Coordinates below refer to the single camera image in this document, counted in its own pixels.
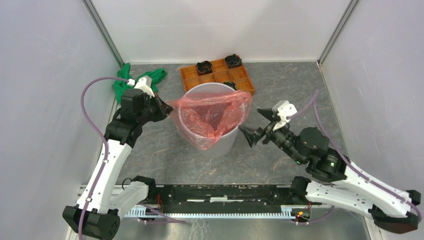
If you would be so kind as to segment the grey trash bin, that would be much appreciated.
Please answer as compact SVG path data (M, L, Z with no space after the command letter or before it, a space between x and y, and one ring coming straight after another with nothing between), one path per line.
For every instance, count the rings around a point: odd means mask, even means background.
M188 93L229 93L235 91L231 87L224 85L222 83L203 83L195 86L191 90L187 91L184 95ZM223 135L220 140L210 149L201 150L196 148L196 150L201 153L204 157L214 159L220 158L226 155L231 148L233 147L234 141L236 139L238 132L238 126L231 130L229 133Z

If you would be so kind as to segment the red plastic trash bag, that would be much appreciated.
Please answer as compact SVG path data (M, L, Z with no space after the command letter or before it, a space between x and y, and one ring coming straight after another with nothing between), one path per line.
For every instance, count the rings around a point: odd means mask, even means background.
M167 102L179 135L200 150L212 148L223 135L242 124L253 97L242 90L227 93L187 93Z

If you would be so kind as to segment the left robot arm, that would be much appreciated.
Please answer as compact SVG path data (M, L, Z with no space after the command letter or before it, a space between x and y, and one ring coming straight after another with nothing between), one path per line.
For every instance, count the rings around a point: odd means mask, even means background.
M124 162L133 150L143 126L166 119L173 111L159 95L150 90L126 90L121 107L107 125L102 140L104 146L83 194L74 206L66 206L62 217L78 234L111 240L120 222L139 202L153 203L157 198L155 180L136 176L129 186L113 197L113 190Z

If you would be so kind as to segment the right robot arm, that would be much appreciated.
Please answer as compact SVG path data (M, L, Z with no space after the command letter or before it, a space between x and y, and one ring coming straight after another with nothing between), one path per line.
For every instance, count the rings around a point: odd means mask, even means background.
M366 174L345 155L329 146L330 140L318 128L307 127L299 134L288 124L277 128L278 116L270 108L259 113L269 120L264 128L240 125L250 146L258 142L275 144L296 164L305 165L310 178L297 176L289 188L289 199L343 208L373 220L388 232L405 234L418 229L422 216L417 206L421 194L400 190Z

